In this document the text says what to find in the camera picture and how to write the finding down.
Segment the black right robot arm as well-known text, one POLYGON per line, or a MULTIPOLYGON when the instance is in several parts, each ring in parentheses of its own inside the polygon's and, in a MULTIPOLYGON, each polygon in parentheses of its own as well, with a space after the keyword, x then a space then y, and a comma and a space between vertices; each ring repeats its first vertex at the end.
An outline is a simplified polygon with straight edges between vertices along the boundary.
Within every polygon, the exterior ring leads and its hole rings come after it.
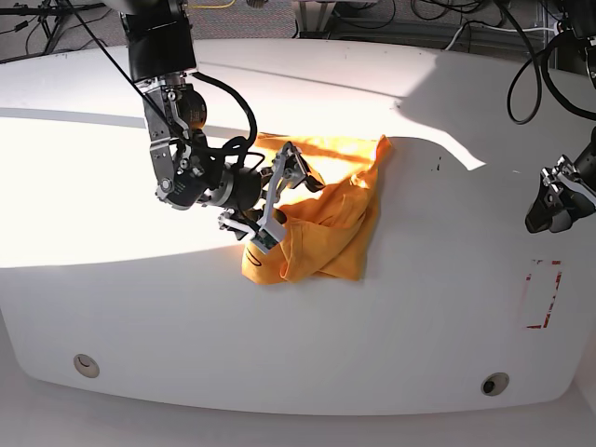
POLYGON ((318 192, 325 183, 292 142, 285 142, 269 167, 245 165, 256 142, 257 123, 246 100, 224 82, 196 68, 191 23, 184 1, 110 1, 128 43, 131 85, 141 95, 156 176, 156 196, 176 210, 195 205, 221 209, 219 226, 237 239, 269 250, 286 234, 276 210, 281 193, 304 185, 318 192), (219 88, 241 107, 248 136, 211 147, 203 128, 207 105, 186 77, 219 88))

